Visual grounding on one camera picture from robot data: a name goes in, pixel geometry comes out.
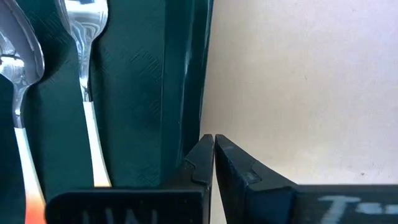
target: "fork handle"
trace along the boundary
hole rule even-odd
[[[111,187],[98,134],[94,103],[83,102],[86,115],[88,140],[90,142],[91,163],[93,165],[94,187]]]

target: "silver fork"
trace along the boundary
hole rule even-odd
[[[76,42],[79,80],[85,110],[95,187],[110,187],[89,83],[91,45],[108,20],[106,0],[55,0],[62,24]]]

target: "white wall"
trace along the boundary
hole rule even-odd
[[[398,2],[215,0],[202,132],[297,183],[397,183]]]

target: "cutlery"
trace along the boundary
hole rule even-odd
[[[108,3],[106,0],[55,0],[55,3],[64,28],[76,42],[94,186],[110,187],[111,182],[103,158],[89,83],[91,46],[105,28],[108,20]]]
[[[15,0],[0,1],[0,73],[14,86],[12,116],[25,188],[25,223],[44,224],[45,201],[24,125],[24,98],[44,74],[40,44]]]

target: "dark green paper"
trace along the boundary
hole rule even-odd
[[[25,123],[49,201],[93,186],[76,49],[52,0],[17,2],[45,55],[44,79],[26,98]],[[90,78],[109,176],[114,187],[159,185],[199,138],[212,1],[108,2]],[[0,222],[23,223],[11,100],[12,85],[0,77]]]

